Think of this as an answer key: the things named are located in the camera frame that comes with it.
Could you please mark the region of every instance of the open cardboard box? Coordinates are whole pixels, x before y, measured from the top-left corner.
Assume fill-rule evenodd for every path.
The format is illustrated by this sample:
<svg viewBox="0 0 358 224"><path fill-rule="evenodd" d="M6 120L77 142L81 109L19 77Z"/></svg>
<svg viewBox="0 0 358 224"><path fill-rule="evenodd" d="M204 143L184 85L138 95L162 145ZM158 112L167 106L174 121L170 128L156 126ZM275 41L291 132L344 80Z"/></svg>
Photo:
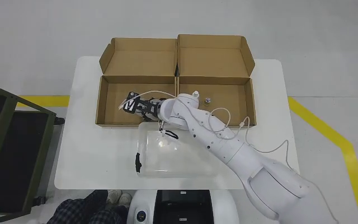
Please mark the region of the open cardboard box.
<svg viewBox="0 0 358 224"><path fill-rule="evenodd" d="M178 94L200 94L199 109L226 108L230 126L238 126L246 117L256 125L251 72L255 66L246 39L242 36L179 35ZM210 98L209 105L204 104ZM223 122L225 110L214 112Z"/></svg>
<svg viewBox="0 0 358 224"><path fill-rule="evenodd" d="M118 110L130 91L139 94L160 90L176 95L176 39L113 38L107 46L100 66L96 124L103 127L131 127L142 122L140 116ZM168 98L152 93L146 99Z"/></svg>

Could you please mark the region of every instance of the concrete floor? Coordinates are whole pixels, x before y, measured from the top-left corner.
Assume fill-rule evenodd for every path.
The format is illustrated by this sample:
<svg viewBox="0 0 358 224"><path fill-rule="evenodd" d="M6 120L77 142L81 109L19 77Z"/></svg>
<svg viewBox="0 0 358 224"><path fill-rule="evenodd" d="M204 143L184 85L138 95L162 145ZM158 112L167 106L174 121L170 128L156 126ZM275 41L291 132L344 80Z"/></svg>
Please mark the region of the concrete floor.
<svg viewBox="0 0 358 224"><path fill-rule="evenodd" d="M101 55L113 37L243 35L255 58L282 62L288 95L351 141L358 154L357 11L356 0L0 1L0 88L68 95L77 58ZM52 110L65 116L66 108ZM342 224L356 223L341 150L297 115L291 118L301 174L320 186ZM8 223L46 222L61 201L89 193L56 189L55 170L46 171L47 205ZM241 223L276 223L259 214L244 191L232 193Z"/></svg>

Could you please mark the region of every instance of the yellow floor line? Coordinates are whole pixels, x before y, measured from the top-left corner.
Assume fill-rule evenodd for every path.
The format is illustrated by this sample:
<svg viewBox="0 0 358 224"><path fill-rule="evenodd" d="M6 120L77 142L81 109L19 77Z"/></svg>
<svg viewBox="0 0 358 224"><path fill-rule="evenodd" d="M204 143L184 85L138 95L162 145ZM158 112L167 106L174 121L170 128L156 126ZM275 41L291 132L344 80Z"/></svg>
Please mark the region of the yellow floor line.
<svg viewBox="0 0 358 224"><path fill-rule="evenodd" d="M358 160L353 148L353 144L350 143L347 139L341 136L333 128L328 126L324 121L320 120L312 112L306 109L304 106L299 104L295 99L289 97L290 109L320 132L323 136L328 138L336 146L341 148L343 153L343 158L346 163L347 171L349 178L351 180L351 185L353 188L353 193L358 205Z"/></svg>
<svg viewBox="0 0 358 224"><path fill-rule="evenodd" d="M25 100L33 102L43 107L67 107L69 102L69 96L20 96ZM22 103L18 103L17 106L26 106Z"/></svg>
<svg viewBox="0 0 358 224"><path fill-rule="evenodd" d="M69 96L21 96L22 98L31 101L35 104L44 107L67 107ZM341 136L338 132L328 126L324 121L320 120L312 112L299 104L292 97L289 97L290 109L310 124L313 128L319 131L322 135L328 138L336 146L338 146L346 163L347 171L350 177L356 203L358 204L358 160L352 143Z"/></svg>

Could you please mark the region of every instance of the transparent plastic box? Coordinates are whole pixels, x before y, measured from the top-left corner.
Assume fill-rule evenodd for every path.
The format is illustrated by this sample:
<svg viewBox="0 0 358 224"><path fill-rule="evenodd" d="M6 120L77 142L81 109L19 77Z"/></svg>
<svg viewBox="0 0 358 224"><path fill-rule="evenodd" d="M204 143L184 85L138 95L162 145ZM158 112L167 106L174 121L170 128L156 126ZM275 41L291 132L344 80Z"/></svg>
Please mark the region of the transparent plastic box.
<svg viewBox="0 0 358 224"><path fill-rule="evenodd" d="M142 177L194 178L215 176L216 170L210 164L216 158L195 141L190 132L170 127L165 130L178 135L178 139L162 134L158 123L143 122L139 125L138 153L142 164Z"/></svg>

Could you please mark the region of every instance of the white sneaker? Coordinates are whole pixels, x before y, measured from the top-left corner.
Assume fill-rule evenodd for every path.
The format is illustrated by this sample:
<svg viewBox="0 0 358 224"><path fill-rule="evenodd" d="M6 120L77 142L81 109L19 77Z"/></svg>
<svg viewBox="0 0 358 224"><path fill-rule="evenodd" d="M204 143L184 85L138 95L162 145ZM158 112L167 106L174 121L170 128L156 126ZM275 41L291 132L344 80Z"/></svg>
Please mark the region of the white sneaker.
<svg viewBox="0 0 358 224"><path fill-rule="evenodd" d="M131 201L132 201L132 196L130 194L128 194L128 193L124 193L119 198L118 205L119 206L125 206L126 208L129 208Z"/></svg>
<svg viewBox="0 0 358 224"><path fill-rule="evenodd" d="M107 204L116 204L121 195L121 190L108 190Z"/></svg>

